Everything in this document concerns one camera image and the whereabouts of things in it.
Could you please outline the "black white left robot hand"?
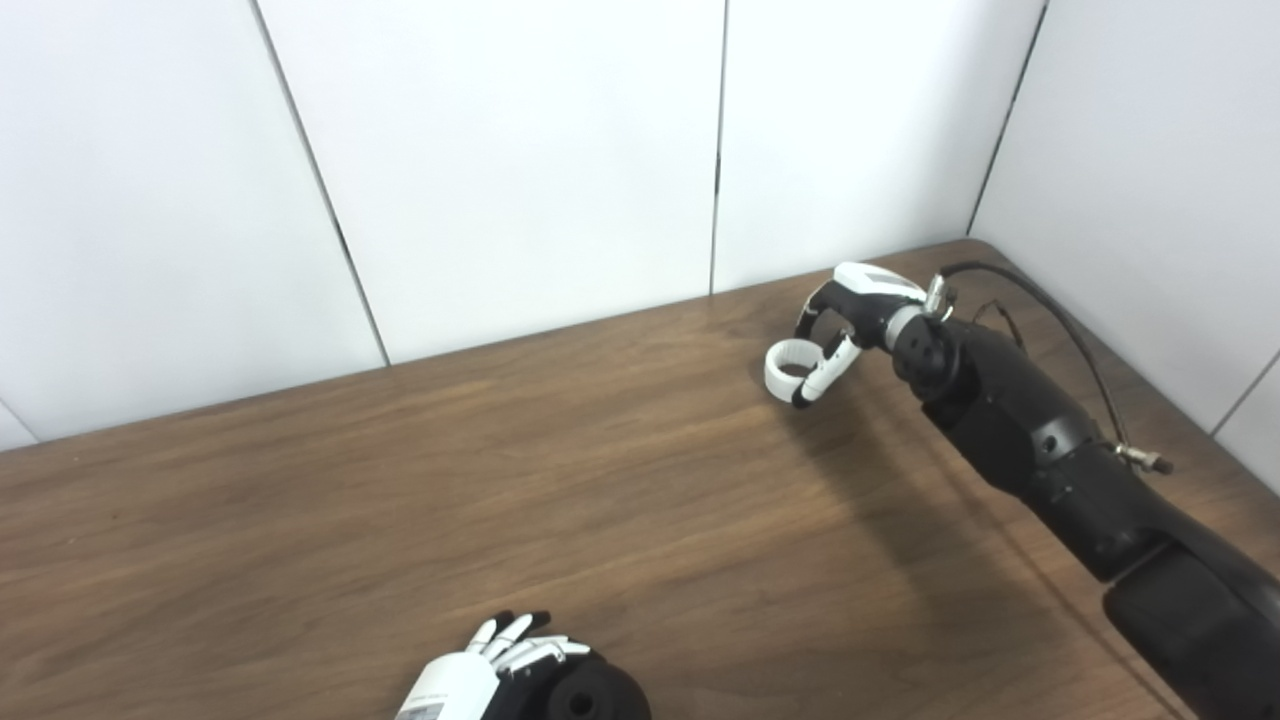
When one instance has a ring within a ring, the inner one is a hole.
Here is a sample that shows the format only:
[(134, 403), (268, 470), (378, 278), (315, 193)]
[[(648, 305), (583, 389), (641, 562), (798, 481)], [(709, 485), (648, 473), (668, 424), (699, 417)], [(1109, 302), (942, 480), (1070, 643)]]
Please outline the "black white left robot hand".
[(535, 635), (548, 611), (502, 610), (462, 650), (425, 665), (397, 719), (543, 719), (535, 708), (566, 673), (593, 655), (571, 635)]

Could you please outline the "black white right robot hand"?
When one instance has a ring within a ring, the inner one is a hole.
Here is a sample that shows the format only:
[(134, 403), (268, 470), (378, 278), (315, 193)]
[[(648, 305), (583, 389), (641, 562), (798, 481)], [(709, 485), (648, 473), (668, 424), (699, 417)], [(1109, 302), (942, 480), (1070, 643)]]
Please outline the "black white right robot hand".
[[(896, 272), (865, 263), (840, 263), (829, 281), (806, 299), (791, 340), (767, 355), (765, 384), (796, 409), (813, 405), (867, 350), (890, 352), (906, 322), (923, 314), (927, 292)], [(812, 341), (824, 313), (847, 328), (827, 345)]]

